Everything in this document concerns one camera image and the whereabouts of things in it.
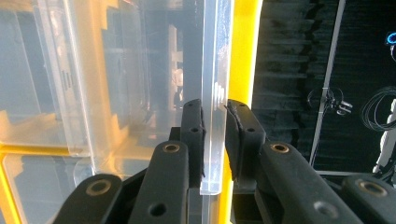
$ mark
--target metal screw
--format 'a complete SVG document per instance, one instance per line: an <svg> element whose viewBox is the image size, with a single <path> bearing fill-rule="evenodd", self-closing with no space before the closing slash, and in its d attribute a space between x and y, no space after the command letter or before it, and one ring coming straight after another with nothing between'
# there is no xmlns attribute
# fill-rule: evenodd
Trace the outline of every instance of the metal screw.
<svg viewBox="0 0 396 224"><path fill-rule="evenodd" d="M85 191L90 196L102 195L110 190L111 182L106 179L99 179L92 182Z"/></svg>
<svg viewBox="0 0 396 224"><path fill-rule="evenodd" d="M278 153L287 153L289 152L289 148L286 145L283 144L271 144L271 149L275 152Z"/></svg>
<svg viewBox="0 0 396 224"><path fill-rule="evenodd" d="M358 186L361 190L370 193L376 197L385 197L388 195L388 192L383 187L379 186L374 182L359 179L358 183Z"/></svg>
<svg viewBox="0 0 396 224"><path fill-rule="evenodd" d="M179 145L175 145L175 144L166 145L166 146L163 147L163 151L164 152L168 152L168 153L177 152L179 149L180 149L180 146Z"/></svg>

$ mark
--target plastic container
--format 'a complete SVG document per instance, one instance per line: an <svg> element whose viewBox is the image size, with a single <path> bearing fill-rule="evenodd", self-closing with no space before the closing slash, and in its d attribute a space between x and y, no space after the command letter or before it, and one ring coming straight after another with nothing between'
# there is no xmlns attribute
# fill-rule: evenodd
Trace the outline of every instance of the plastic container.
<svg viewBox="0 0 396 224"><path fill-rule="evenodd" d="M21 221L48 223L76 186L92 175L87 159L6 156L3 163Z"/></svg>
<svg viewBox="0 0 396 224"><path fill-rule="evenodd" d="M221 190L233 1L34 0L0 7L0 142L67 147L134 175L203 102L203 194Z"/></svg>

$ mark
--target yellow edge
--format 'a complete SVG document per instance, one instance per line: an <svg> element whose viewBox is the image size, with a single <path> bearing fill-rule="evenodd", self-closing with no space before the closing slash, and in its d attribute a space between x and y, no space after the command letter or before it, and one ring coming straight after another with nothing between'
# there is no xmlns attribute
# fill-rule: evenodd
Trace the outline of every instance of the yellow edge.
<svg viewBox="0 0 396 224"><path fill-rule="evenodd" d="M11 187L8 184L6 170L3 166L5 154L0 153L0 208L6 223L21 223L17 205L12 196Z"/></svg>
<svg viewBox="0 0 396 224"><path fill-rule="evenodd" d="M257 38L262 0L235 0L229 99L251 106ZM224 156L222 192L219 196L219 223L230 223L233 181L228 156Z"/></svg>
<svg viewBox="0 0 396 224"><path fill-rule="evenodd" d="M101 7L100 21L101 21L102 29L107 30L107 8L108 7L119 8L119 1L118 0L106 0L106 1L101 1L98 4L100 4L100 7Z"/></svg>
<svg viewBox="0 0 396 224"><path fill-rule="evenodd" d="M33 156L70 156L67 147L22 147L0 145L0 153Z"/></svg>
<svg viewBox="0 0 396 224"><path fill-rule="evenodd" d="M235 0L228 98L251 106L262 0Z"/></svg>

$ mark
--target black plastic part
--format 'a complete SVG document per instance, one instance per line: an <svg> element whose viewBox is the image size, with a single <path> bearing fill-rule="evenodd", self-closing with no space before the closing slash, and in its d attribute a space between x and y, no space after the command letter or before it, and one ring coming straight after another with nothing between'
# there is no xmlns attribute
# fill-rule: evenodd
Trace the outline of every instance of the black plastic part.
<svg viewBox="0 0 396 224"><path fill-rule="evenodd" d="M256 188L255 166L265 131L249 107L228 100L225 146L235 180L234 191L253 192Z"/></svg>
<svg viewBox="0 0 396 224"><path fill-rule="evenodd" d="M272 195L276 197L276 192L272 187L270 180L268 179L267 174L262 169L260 162L258 161L257 169L256 169L256 181L257 181L257 189L265 192L266 194Z"/></svg>
<svg viewBox="0 0 396 224"><path fill-rule="evenodd" d="M186 223L188 148L178 141L159 144L128 223Z"/></svg>
<svg viewBox="0 0 396 224"><path fill-rule="evenodd" d="M260 163L284 209L282 223L361 223L293 146L265 143Z"/></svg>
<svg viewBox="0 0 396 224"><path fill-rule="evenodd" d="M169 141L180 141L180 127L172 127L169 133Z"/></svg>
<svg viewBox="0 0 396 224"><path fill-rule="evenodd" d="M259 189L254 192L254 199L259 207L262 222L265 224L276 224L282 222L284 209L277 197L264 193Z"/></svg>
<svg viewBox="0 0 396 224"><path fill-rule="evenodd" d="M113 208L114 216L109 223L126 223L134 209L134 203L142 186L147 169L129 177L122 182L122 191Z"/></svg>
<svg viewBox="0 0 396 224"><path fill-rule="evenodd" d="M189 189L189 224L202 224L203 197L200 188Z"/></svg>
<svg viewBox="0 0 396 224"><path fill-rule="evenodd" d="M254 195L251 193L234 194L232 208L235 218L235 222L233 223L259 224L262 221L262 216L257 207Z"/></svg>
<svg viewBox="0 0 396 224"><path fill-rule="evenodd" d="M396 223L396 190L369 175L344 179L341 196L364 223Z"/></svg>
<svg viewBox="0 0 396 224"><path fill-rule="evenodd" d="M180 141L189 148L190 188L200 188L204 175L205 125L199 99L183 106Z"/></svg>
<svg viewBox="0 0 396 224"><path fill-rule="evenodd" d="M114 175L95 175L78 185L53 223L108 223L122 187Z"/></svg>

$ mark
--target dark background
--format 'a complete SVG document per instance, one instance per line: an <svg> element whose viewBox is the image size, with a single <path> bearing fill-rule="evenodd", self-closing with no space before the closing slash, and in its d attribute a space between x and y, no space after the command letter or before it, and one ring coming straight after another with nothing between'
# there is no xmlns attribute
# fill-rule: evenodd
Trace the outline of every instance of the dark background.
<svg viewBox="0 0 396 224"><path fill-rule="evenodd" d="M270 140L293 144L308 161L318 104L310 108L306 97L323 87L337 7L334 0L264 0L262 6L252 110ZM360 109L375 91L395 84L396 63L384 44L390 31L396 31L396 1L346 1L330 88L341 89L353 110L347 117L325 114L315 169L373 171L382 133L363 126ZM378 110L380 118L390 102Z"/></svg>

